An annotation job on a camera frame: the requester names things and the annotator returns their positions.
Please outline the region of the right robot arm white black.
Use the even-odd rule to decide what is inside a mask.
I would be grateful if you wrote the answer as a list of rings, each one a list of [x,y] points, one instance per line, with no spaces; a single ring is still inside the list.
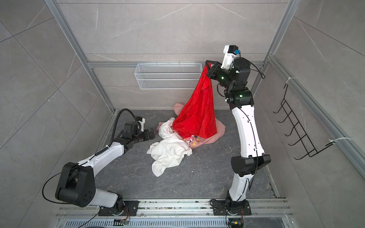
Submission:
[[[225,208],[231,215],[250,215],[246,193],[251,189],[259,169],[271,162],[259,140],[254,117],[254,99],[247,88],[247,79],[252,71],[247,59],[234,58],[228,66],[218,61],[208,60],[207,77],[224,87],[224,96],[235,118],[239,137],[240,155],[231,158],[234,172],[232,186],[225,198]]]

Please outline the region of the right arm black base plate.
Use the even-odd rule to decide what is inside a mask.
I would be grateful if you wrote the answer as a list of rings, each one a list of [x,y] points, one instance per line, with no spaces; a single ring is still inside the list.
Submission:
[[[252,215],[251,207],[249,202],[245,199],[239,202],[225,200],[211,199],[209,201],[210,206],[213,208],[213,214],[215,216],[220,215],[241,215],[250,216]]]

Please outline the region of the red cloth garment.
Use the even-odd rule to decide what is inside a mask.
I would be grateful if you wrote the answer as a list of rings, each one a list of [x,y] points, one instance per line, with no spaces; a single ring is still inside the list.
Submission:
[[[189,101],[174,120],[173,129],[182,138],[193,135],[207,139],[217,133],[213,86],[206,66]]]

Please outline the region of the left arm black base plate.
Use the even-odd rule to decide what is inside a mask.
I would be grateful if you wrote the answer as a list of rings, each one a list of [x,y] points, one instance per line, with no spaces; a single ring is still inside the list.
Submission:
[[[113,208],[102,207],[99,216],[136,216],[138,211],[139,201],[127,200],[117,202]]]

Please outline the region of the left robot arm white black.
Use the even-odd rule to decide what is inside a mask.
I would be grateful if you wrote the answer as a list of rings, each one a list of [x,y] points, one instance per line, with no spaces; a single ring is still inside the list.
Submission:
[[[56,188],[55,198],[79,207],[99,206],[122,211],[123,196],[96,188],[95,177],[116,158],[124,155],[136,143],[155,139],[157,130],[143,129],[136,122],[125,124],[117,136],[101,151],[77,163],[64,165]]]

